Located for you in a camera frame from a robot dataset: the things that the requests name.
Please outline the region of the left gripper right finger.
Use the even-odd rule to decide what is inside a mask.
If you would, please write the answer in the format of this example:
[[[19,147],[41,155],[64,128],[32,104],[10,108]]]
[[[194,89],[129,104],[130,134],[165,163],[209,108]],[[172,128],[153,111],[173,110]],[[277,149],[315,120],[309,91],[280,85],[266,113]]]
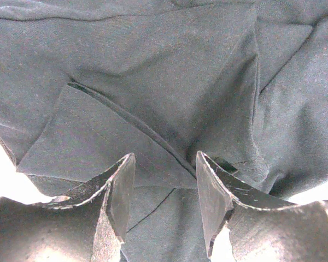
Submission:
[[[196,178],[211,261],[328,261],[328,200],[276,198],[200,151]]]

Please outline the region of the black t shirt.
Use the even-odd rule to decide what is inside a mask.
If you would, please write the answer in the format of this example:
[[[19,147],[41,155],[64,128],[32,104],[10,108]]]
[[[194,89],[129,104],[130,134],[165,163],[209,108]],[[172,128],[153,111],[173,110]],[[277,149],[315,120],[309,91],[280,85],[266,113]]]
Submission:
[[[133,153],[120,261],[211,261],[199,151],[328,200],[328,1],[0,1],[0,201],[52,203]]]

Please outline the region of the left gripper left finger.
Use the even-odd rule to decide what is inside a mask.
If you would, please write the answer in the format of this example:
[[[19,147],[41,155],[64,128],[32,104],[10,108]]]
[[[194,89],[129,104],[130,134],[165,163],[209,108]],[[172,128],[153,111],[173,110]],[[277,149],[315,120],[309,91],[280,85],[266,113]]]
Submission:
[[[136,160],[108,170],[49,204],[0,201],[0,261],[120,261]]]

